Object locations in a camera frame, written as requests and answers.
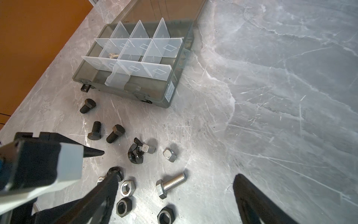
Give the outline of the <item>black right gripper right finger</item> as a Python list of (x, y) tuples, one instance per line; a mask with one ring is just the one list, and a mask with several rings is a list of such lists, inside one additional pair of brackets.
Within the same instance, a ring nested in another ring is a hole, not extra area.
[(237, 174), (233, 190), (244, 224), (296, 224), (243, 174)]

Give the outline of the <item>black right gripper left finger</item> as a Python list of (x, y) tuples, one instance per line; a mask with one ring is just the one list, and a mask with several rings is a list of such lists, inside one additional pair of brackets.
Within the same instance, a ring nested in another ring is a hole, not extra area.
[(110, 221), (118, 190), (118, 173), (107, 176), (80, 199), (54, 224), (107, 224)]

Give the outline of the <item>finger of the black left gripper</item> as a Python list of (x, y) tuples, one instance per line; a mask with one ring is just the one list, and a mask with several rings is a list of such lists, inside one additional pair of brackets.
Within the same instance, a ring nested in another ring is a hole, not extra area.
[(39, 137), (33, 137), (33, 133), (17, 132), (14, 136), (14, 141), (19, 139), (34, 139), (34, 140), (41, 140), (41, 141), (52, 141), (52, 142), (59, 142), (59, 143), (81, 145), (84, 147), (84, 158), (104, 155), (104, 151), (102, 150), (87, 147), (59, 133), (40, 132)]

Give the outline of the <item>brass wing nut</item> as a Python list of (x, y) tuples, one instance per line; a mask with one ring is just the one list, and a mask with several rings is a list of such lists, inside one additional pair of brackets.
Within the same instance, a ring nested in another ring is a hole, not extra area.
[(119, 54), (110, 53), (109, 58), (111, 59), (117, 59), (119, 57)]

